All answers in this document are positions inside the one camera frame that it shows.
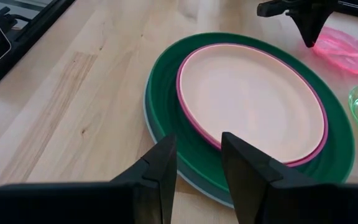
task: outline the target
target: pink plate rim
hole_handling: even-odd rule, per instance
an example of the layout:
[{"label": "pink plate rim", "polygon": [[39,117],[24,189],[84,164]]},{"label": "pink plate rim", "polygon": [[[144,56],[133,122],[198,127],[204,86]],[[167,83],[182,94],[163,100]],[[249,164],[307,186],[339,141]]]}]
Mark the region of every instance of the pink plate rim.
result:
[{"label": "pink plate rim", "polygon": [[320,143],[317,145],[316,149],[311,152],[310,154],[308,154],[306,157],[302,158],[302,159],[298,159],[295,161],[291,161],[291,162],[287,162],[285,163],[287,166],[289,167],[295,167],[295,166],[300,166],[302,164],[305,164],[307,162],[309,162],[310,160],[312,160],[313,158],[315,158],[320,152],[321,150],[323,150],[324,145],[326,144],[327,138],[328,138],[328,118],[327,118],[327,113],[326,110],[324,108],[323,103],[320,100],[320,97],[317,95],[316,91],[313,89],[313,87],[295,70],[293,69],[291,66],[289,66],[287,63],[283,62],[282,60],[280,60],[279,58],[276,58],[275,56],[264,52],[263,50],[257,49],[255,47],[250,47],[247,45],[242,45],[242,44],[231,44],[231,43],[218,43],[218,44],[209,44],[209,45],[205,45],[203,47],[200,47],[196,50],[194,50],[192,53],[190,53],[189,55],[187,55],[187,57],[182,61],[179,69],[178,69],[178,73],[177,73],[177,80],[176,80],[176,89],[177,89],[177,95],[178,95],[178,99],[179,99],[179,103],[180,106],[185,114],[185,116],[187,117],[187,119],[189,120],[189,122],[191,123],[191,125],[197,130],[198,133],[201,134],[201,136],[207,140],[211,145],[213,145],[218,151],[221,150],[221,144],[215,140],[215,138],[213,138],[210,134],[208,134],[201,126],[200,124],[198,124],[197,120],[191,115],[189,109],[186,107],[185,101],[183,99],[183,95],[182,92],[180,90],[180,80],[181,80],[181,71],[183,70],[183,66],[186,64],[186,62],[188,61],[188,59],[194,55],[195,53],[197,53],[199,50],[203,50],[205,48],[208,47],[214,47],[217,45],[235,45],[235,46],[239,46],[239,47],[245,47],[248,49],[252,49],[252,50],[256,50],[260,53],[263,53],[271,58],[273,58],[274,60],[278,60],[280,63],[282,63],[284,66],[288,67],[289,69],[291,69],[292,71],[294,71],[310,88],[310,90],[313,92],[314,96],[316,97],[320,108],[321,108],[321,112],[323,114],[323,120],[324,120],[324,130],[323,130],[323,137],[321,138]]}]

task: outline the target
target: light wood surface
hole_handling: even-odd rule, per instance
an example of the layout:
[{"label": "light wood surface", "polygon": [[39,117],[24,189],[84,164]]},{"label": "light wood surface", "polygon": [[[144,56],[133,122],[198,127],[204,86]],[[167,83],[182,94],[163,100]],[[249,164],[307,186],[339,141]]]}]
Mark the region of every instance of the light wood surface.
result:
[{"label": "light wood surface", "polygon": [[[316,57],[287,16],[256,16],[258,0],[77,0],[0,82],[0,185],[109,180],[153,143],[142,94],[156,58],[175,41],[209,31],[276,45],[312,68],[352,123],[347,95],[358,76]],[[358,38],[358,18],[327,26]],[[234,212],[178,178],[173,223],[236,223]]]}]

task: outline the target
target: wood grain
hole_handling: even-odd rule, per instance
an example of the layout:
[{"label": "wood grain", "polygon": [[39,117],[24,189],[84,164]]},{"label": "wood grain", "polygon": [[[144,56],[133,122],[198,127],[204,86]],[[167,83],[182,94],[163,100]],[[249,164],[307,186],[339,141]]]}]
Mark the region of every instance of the wood grain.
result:
[{"label": "wood grain", "polygon": [[[347,106],[353,75],[307,49],[293,21],[261,18],[261,0],[77,0],[0,82],[0,185],[110,180],[153,145],[142,111],[157,57],[200,32],[258,38],[294,55],[332,89],[351,121],[358,182],[358,127]],[[327,26],[358,38],[358,18]],[[236,223],[234,211],[180,177],[173,223]]]}]

